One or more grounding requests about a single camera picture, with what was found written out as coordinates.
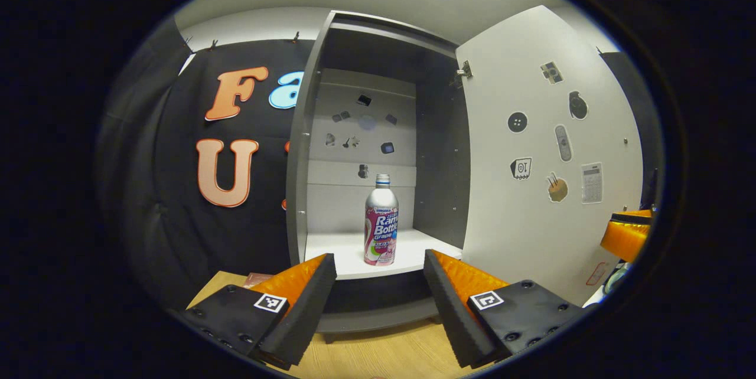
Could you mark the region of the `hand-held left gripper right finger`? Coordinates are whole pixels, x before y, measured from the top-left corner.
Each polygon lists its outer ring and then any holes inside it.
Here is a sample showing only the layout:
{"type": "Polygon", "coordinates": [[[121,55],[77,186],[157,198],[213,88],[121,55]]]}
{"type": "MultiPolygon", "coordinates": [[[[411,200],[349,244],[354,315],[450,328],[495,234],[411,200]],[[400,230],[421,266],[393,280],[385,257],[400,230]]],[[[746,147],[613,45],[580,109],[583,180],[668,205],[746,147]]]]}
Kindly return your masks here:
{"type": "Polygon", "coordinates": [[[423,274],[461,367],[525,352],[584,313],[534,280],[508,284],[437,250],[426,250],[423,274]]]}

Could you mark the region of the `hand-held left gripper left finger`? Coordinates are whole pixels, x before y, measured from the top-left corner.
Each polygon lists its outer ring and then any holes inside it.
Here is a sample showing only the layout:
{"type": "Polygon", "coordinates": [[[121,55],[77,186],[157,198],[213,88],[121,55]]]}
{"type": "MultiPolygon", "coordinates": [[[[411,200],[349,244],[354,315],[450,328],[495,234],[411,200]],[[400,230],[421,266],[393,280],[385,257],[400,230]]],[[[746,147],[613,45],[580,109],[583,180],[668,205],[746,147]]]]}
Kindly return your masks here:
{"type": "Polygon", "coordinates": [[[249,289],[226,285],[176,319],[241,357],[289,370],[308,349],[336,279],[335,258],[325,253],[249,289]]]}

